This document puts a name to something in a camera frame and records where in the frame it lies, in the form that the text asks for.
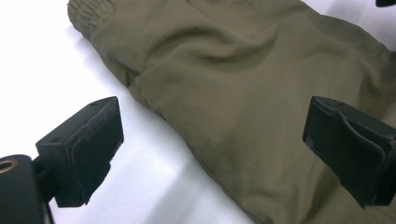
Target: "pant leg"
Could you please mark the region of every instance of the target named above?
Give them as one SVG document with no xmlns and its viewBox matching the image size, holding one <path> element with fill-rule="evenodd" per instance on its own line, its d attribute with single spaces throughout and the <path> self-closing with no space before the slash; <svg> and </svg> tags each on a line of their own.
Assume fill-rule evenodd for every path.
<svg viewBox="0 0 396 224">
<path fill-rule="evenodd" d="M 396 56 L 300 1 L 71 0 L 70 21 L 257 223 L 391 223 L 303 143 L 309 101 L 396 126 Z"/>
</svg>

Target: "elastic cuff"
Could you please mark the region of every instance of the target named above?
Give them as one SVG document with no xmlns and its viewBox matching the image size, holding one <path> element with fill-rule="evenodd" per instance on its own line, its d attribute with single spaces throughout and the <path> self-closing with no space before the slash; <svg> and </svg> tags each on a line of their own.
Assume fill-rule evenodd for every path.
<svg viewBox="0 0 396 224">
<path fill-rule="evenodd" d="M 69 20 L 87 39 L 91 39 L 99 19 L 112 9 L 113 6 L 108 0 L 70 0 L 67 5 Z"/>
</svg>

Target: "clamp jaw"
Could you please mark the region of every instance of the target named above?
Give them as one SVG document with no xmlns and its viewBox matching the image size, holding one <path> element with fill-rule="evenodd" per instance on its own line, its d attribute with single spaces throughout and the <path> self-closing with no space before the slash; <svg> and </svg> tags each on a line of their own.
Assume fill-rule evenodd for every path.
<svg viewBox="0 0 396 224">
<path fill-rule="evenodd" d="M 376 0 L 375 5 L 377 7 L 390 7 L 396 5 L 396 0 Z"/>
<path fill-rule="evenodd" d="M 0 159 L 0 223 L 53 223 L 48 202 L 88 203 L 123 142 L 117 97 L 86 105 L 36 143 L 39 156 Z"/>
<path fill-rule="evenodd" d="M 361 207 L 390 204 L 396 192 L 396 129 L 350 105 L 314 96 L 303 140 Z"/>
</svg>

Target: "white table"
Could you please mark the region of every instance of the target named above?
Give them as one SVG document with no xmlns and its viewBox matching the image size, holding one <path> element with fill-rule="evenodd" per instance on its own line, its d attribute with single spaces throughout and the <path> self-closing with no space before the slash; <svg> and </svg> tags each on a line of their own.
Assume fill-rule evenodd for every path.
<svg viewBox="0 0 396 224">
<path fill-rule="evenodd" d="M 358 24 L 396 50 L 396 7 L 375 8 L 374 0 L 305 2 L 322 14 Z M 252 223 L 205 174 L 175 131 L 108 72 L 71 26 L 66 4 L 2 2 L 0 158 L 35 158 L 41 137 L 84 105 L 116 95 L 125 142 L 88 205 L 60 209 L 50 202 L 56 223 Z"/>
</svg>

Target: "olive green pants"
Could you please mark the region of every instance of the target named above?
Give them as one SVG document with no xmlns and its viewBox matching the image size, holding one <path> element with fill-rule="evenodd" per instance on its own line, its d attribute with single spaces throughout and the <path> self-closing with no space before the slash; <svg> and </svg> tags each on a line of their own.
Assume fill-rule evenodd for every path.
<svg viewBox="0 0 396 224">
<path fill-rule="evenodd" d="M 394 223 L 302 141 L 312 95 L 396 126 L 396 54 L 298 0 L 71 0 L 70 21 L 256 223 Z"/>
</svg>

